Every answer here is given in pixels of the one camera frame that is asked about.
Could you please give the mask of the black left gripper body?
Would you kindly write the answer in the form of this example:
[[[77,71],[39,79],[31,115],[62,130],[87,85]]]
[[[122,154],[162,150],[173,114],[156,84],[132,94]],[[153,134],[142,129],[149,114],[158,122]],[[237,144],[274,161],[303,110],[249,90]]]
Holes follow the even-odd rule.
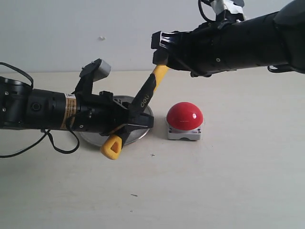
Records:
[[[86,96],[80,92],[71,93],[70,98],[76,99],[76,114],[69,118],[69,131],[109,135],[123,124],[124,107],[111,92]]]

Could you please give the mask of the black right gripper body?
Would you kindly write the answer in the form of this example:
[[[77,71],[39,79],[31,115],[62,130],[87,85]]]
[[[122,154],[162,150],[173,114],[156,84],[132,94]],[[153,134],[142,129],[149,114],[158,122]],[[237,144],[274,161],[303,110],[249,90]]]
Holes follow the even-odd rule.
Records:
[[[238,69],[238,23],[203,23],[192,31],[177,34],[176,70],[193,77],[210,77]]]

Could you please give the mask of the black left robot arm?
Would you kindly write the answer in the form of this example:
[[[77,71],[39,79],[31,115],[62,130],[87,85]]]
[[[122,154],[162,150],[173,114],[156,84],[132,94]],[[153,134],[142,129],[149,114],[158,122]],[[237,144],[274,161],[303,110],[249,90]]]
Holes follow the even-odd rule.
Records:
[[[71,94],[34,89],[21,81],[0,79],[2,129],[50,129],[109,136],[153,127],[153,116],[119,103],[113,93],[93,94],[93,77],[82,77]]]

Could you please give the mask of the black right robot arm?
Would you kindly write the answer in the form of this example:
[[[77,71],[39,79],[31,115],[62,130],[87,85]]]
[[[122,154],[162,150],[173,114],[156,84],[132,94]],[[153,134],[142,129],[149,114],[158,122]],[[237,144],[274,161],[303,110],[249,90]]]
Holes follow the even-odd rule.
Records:
[[[246,19],[242,0],[200,0],[211,20],[192,31],[152,35],[152,62],[187,71],[192,77],[266,67],[272,73],[305,71],[305,3],[294,0],[281,10]]]

